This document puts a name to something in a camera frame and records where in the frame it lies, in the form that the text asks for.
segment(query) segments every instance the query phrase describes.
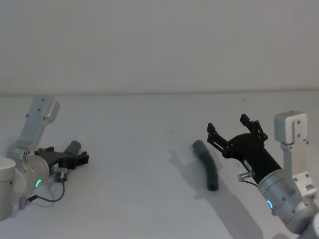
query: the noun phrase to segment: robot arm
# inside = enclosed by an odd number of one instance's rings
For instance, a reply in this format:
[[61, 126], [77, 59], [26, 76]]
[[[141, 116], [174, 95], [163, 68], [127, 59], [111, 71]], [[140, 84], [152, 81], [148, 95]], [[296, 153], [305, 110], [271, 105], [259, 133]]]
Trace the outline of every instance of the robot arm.
[[246, 115], [242, 115], [240, 121], [250, 133], [226, 141], [210, 123], [207, 141], [225, 158], [235, 158], [243, 164], [248, 172], [239, 175], [239, 180], [247, 177], [255, 180], [272, 214], [278, 216], [289, 231], [299, 234], [300, 239], [319, 238], [319, 209], [314, 204], [317, 189], [306, 164], [307, 115], [287, 112], [275, 117], [275, 139], [284, 150], [284, 169], [264, 148], [268, 137], [259, 122], [250, 121]]
[[[59, 107], [53, 97], [34, 97], [19, 139], [8, 149], [7, 158], [0, 158], [0, 221], [11, 216], [15, 200], [24, 209], [30, 202], [26, 197], [46, 183], [51, 174], [55, 173], [57, 182], [64, 182], [68, 169], [88, 163], [87, 152], [77, 155], [81, 148], [77, 141], [71, 142], [64, 152], [54, 152], [53, 147], [34, 152]], [[59, 164], [57, 169], [53, 168], [55, 164]]]

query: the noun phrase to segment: cable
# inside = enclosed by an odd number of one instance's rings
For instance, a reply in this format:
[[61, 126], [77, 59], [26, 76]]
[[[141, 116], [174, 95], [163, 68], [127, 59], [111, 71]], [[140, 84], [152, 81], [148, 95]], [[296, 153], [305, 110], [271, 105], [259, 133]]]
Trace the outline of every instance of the cable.
[[251, 185], [254, 185], [255, 187], [258, 187], [258, 185], [257, 185], [257, 184], [252, 183], [252, 182], [249, 182], [249, 181], [246, 181], [246, 180], [243, 180], [242, 182], [244, 182], [244, 183], [249, 183], [249, 184], [251, 184]]
[[60, 201], [60, 200], [63, 198], [63, 196], [64, 196], [64, 193], [65, 193], [65, 185], [64, 185], [64, 182], [63, 182], [63, 181], [62, 181], [62, 187], [63, 187], [63, 192], [62, 192], [62, 195], [61, 195], [58, 199], [52, 200], [52, 199], [47, 199], [47, 198], [44, 198], [44, 197], [40, 197], [40, 196], [38, 196], [38, 195], [33, 195], [32, 197], [29, 197], [27, 200], [28, 200], [29, 202], [32, 202], [33, 200], [39, 198], [39, 199], [45, 200], [45, 201], [47, 201], [47, 202], [55, 203], [55, 202], [57, 202], [57, 201]]

